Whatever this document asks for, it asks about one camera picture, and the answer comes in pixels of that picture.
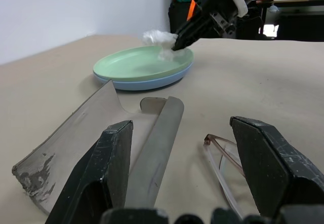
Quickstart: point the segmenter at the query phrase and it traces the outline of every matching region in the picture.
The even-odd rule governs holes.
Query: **stacked plates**
[[[193,52],[184,49],[173,61],[158,58],[161,48],[145,46],[128,49],[99,60],[93,72],[106,83],[113,81],[116,89],[139,91],[169,85],[183,78],[193,62]]]

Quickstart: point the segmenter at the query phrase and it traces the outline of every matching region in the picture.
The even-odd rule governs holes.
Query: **desk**
[[[45,222],[11,174],[12,166],[100,87],[92,75],[100,58],[140,45],[129,36],[91,36],[0,67],[1,223]],[[215,207],[228,207],[203,142],[208,133],[234,141],[231,116],[275,125],[324,172],[324,43],[202,39],[191,49],[195,63],[178,83],[146,92],[118,91],[128,111],[139,110],[143,97],[176,96],[185,104],[155,204],[171,221],[194,213],[209,223]],[[220,154],[214,154],[219,162]],[[244,179],[234,169],[226,172],[244,213],[257,213]]]
[[[324,6],[324,0],[272,0],[272,1],[257,1],[257,5],[262,8],[261,19],[262,25],[260,34],[263,34],[264,25],[266,22],[267,10],[270,6],[277,7],[308,7],[308,6]]]

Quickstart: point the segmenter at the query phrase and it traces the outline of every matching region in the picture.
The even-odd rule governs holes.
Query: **orange object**
[[[191,0],[191,4],[190,4],[190,8],[189,8],[189,13],[188,13],[188,17],[187,17],[187,21],[192,18],[193,11],[194,11],[194,8],[195,7],[196,7],[196,2],[194,0]]]

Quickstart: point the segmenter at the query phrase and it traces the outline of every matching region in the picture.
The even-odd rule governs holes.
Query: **beige table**
[[[1,223],[45,222],[11,167],[100,87],[92,76],[97,60],[140,45],[127,36],[93,36],[0,67]],[[176,96],[185,104],[156,207],[171,220],[186,212],[208,223],[213,208],[227,206],[202,144],[207,133],[234,140],[230,116],[275,125],[324,172],[323,43],[222,39],[200,40],[191,48],[195,64],[180,82],[161,90],[118,93],[129,111],[138,110],[146,96]],[[244,181],[228,171],[245,213],[255,212]]]

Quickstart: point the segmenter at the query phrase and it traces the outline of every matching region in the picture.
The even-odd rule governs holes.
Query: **green plate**
[[[100,59],[94,73],[118,82],[149,81],[171,76],[193,62],[193,52],[184,49],[173,61],[159,60],[161,47],[145,46],[114,53]]]

